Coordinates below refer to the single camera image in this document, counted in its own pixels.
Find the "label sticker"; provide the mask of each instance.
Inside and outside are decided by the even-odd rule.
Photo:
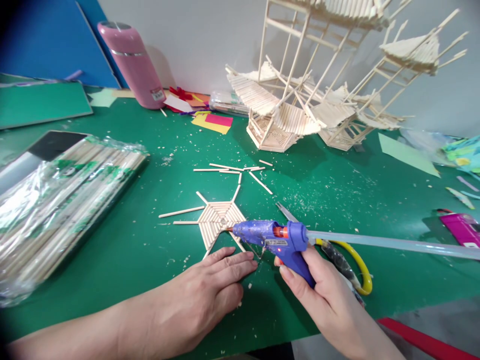
[[[281,240],[281,239],[266,239],[265,243],[268,246],[288,246],[289,245],[287,240]]]
[[[157,87],[156,89],[150,90],[151,96],[155,101],[163,101],[165,100],[165,94],[161,87]]]

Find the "pink water bottle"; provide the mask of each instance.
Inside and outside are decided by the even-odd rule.
[[[116,21],[99,22],[98,31],[139,104],[163,108],[165,92],[139,32]]]

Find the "pink paper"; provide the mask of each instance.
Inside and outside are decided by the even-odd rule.
[[[218,115],[214,115],[214,114],[208,114],[206,116],[205,121],[207,123],[212,123],[212,124],[231,127],[232,122],[234,121],[234,118],[233,117],[218,116]]]

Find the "green cutting mat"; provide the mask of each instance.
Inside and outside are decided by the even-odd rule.
[[[203,205],[196,191],[209,201],[232,198],[236,175],[193,172],[209,163],[242,167],[260,165],[262,159],[274,164],[275,171],[256,173],[273,196],[248,174],[242,177],[236,204],[249,220],[284,222],[275,206],[280,201],[311,230],[356,234],[357,229],[362,235],[446,244],[456,242],[447,232],[436,234],[429,228],[440,223],[432,218],[432,209],[448,208],[480,220],[480,211],[470,211],[445,190],[451,186],[469,191],[455,178],[458,170],[439,167],[442,178],[426,174],[382,153],[376,133],[367,137],[362,153],[329,148],[317,135],[300,139],[286,153],[274,153],[255,148],[245,130],[247,120],[240,117],[222,135],[192,125],[190,116],[167,110],[164,117],[144,109],[135,99],[119,98],[111,108],[94,111],[93,116],[0,132],[0,153],[8,149],[12,156],[47,130],[110,136],[143,144],[150,153],[140,177],[77,254],[24,303],[4,311],[10,339],[104,309],[159,286],[180,274],[184,265],[200,261],[205,247],[199,227],[172,225],[174,220],[196,220],[200,212],[158,215]],[[222,234],[214,250],[231,245],[232,238]],[[354,248],[373,275],[373,292],[364,299],[375,318],[480,294],[478,261]],[[242,306],[184,359],[215,359],[318,332],[273,267],[270,254],[242,285]]]
[[[79,82],[0,87],[0,130],[92,113]]]

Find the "plastic bag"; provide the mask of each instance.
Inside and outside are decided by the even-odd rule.
[[[0,196],[0,306],[53,273],[146,156],[142,145],[88,136]]]
[[[210,94],[210,110],[216,110],[233,116],[249,117],[249,108],[234,92],[213,91]]]

